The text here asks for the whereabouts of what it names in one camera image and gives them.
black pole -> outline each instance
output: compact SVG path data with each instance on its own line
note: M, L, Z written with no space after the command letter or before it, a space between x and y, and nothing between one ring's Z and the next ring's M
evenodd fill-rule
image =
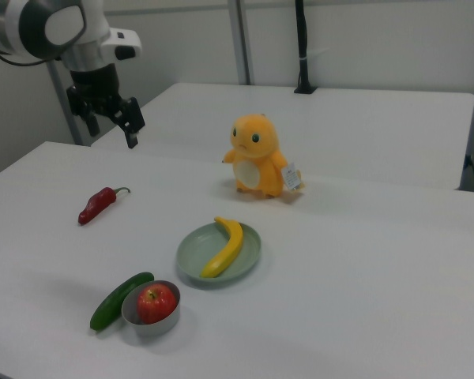
M297 36L299 38L299 87L295 93L313 93L317 87L309 84L309 73L307 70L307 23L303 14L303 0L295 0L295 12L297 15Z

white wall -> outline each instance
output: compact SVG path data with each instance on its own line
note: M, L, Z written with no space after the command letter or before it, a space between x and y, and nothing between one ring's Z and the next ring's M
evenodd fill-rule
M474 94L474 0L312 3L305 9L311 84ZM296 87L293 4L246 0L254 84ZM468 152L474 155L474 123ZM472 188L468 170L462 188Z
M173 2L167 9L151 2L148 9L143 10L136 10L141 2L107 4L107 10L111 12L107 13L109 25L133 29L142 42L140 58L116 64L123 98L136 97L142 106L178 82L239 83L226 1L211 6L205 6L205 3L222 1L191 1L189 8L185 7L186 1ZM69 73L61 63L57 67L63 85L69 87ZM102 133L96 138L113 127L104 118L98 117L98 120ZM84 143L91 144L95 138L89 136L79 118L77 124Z
M73 143L46 66L0 61L0 171L44 141Z

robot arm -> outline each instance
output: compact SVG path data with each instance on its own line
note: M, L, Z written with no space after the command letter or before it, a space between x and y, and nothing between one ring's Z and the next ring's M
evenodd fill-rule
M137 144L144 126L135 98L122 99L115 63L141 54L136 32L110 28L103 0L0 0L0 54L61 59L73 86L70 109L100 132L96 114L108 117Z

red chili pepper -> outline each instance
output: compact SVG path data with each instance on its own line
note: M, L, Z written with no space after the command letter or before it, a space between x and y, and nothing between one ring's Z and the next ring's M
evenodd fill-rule
M91 196L85 210L79 214L79 224L85 225L93 220L96 215L116 201L116 194L121 190L130 192L126 187L120 187L118 189L105 187L100 192Z

orange plush toy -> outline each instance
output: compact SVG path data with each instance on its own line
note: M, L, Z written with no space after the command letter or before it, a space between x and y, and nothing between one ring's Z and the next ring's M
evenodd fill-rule
M223 162L233 163L238 191L259 190L267 197L283 191L281 169L288 162L281 154L274 124L264 114L238 118L231 128L234 147Z

